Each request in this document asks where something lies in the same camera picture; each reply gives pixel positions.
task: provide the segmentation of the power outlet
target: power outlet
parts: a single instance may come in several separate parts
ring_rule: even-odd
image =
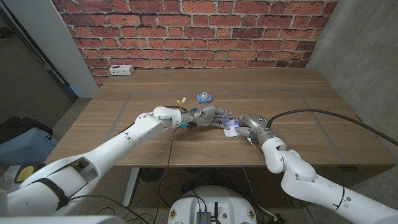
[[[111,75],[131,75],[134,67],[132,65],[112,65],[109,71]]]

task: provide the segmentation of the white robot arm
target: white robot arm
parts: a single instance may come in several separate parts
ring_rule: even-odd
[[[281,186],[290,196],[329,208],[352,223],[398,223],[398,211],[340,186],[315,172],[294,150],[266,128],[267,120],[257,114],[245,114],[236,121],[249,127],[237,130],[259,141],[269,171],[285,172]]]
[[[140,144],[156,138],[169,127],[223,126],[231,112],[215,106],[200,111],[163,106],[138,116],[135,123],[96,149],[55,161],[27,178],[20,189],[8,195],[0,192],[0,217],[66,215],[82,203],[102,176],[127,153]]]

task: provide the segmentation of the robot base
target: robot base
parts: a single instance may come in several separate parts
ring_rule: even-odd
[[[222,224],[255,224],[257,223],[256,214],[252,205],[240,194],[222,186],[206,185],[194,189],[198,197],[202,198],[207,206],[207,212],[211,216],[215,215],[215,203],[218,203],[218,221]],[[191,224],[197,223],[199,204],[204,214],[205,205],[195,197],[195,193],[190,190],[183,194],[179,200],[173,203],[170,209],[168,224]]]

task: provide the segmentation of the table top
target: table top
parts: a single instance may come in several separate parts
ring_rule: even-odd
[[[198,104],[207,91],[210,104]],[[132,76],[109,77],[47,159],[47,163],[88,152],[113,137],[144,112],[176,105],[187,109],[216,105],[233,112],[270,118],[301,108],[332,111],[358,119],[314,69],[262,68],[213,70],[136,70]],[[378,138],[349,121],[317,113],[276,119],[272,130],[305,161],[315,166],[391,166],[395,159]],[[117,165],[165,167],[172,130],[134,148]],[[227,138],[222,129],[198,127],[175,133],[171,167],[265,166],[263,153],[242,137]]]

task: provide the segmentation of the brick wall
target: brick wall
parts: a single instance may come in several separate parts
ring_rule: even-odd
[[[337,1],[53,0],[100,85],[136,68],[305,67]]]

